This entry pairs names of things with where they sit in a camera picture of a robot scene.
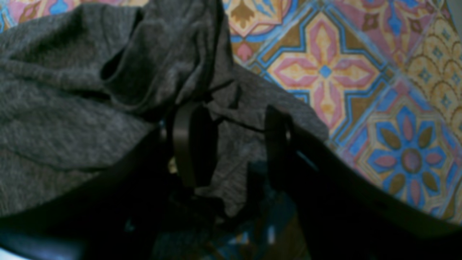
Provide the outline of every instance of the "patterned tile floor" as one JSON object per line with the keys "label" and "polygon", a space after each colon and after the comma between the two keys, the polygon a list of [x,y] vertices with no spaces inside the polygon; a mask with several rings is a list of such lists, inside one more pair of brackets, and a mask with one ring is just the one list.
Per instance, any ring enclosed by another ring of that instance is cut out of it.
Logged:
{"label": "patterned tile floor", "polygon": [[[0,0],[0,32],[83,2]],[[235,61],[309,103],[329,127],[328,145],[348,165],[410,206],[462,223],[462,44],[445,0],[223,5]],[[261,219],[191,256],[281,259],[282,249],[285,259],[308,259],[297,226],[283,196]]]}

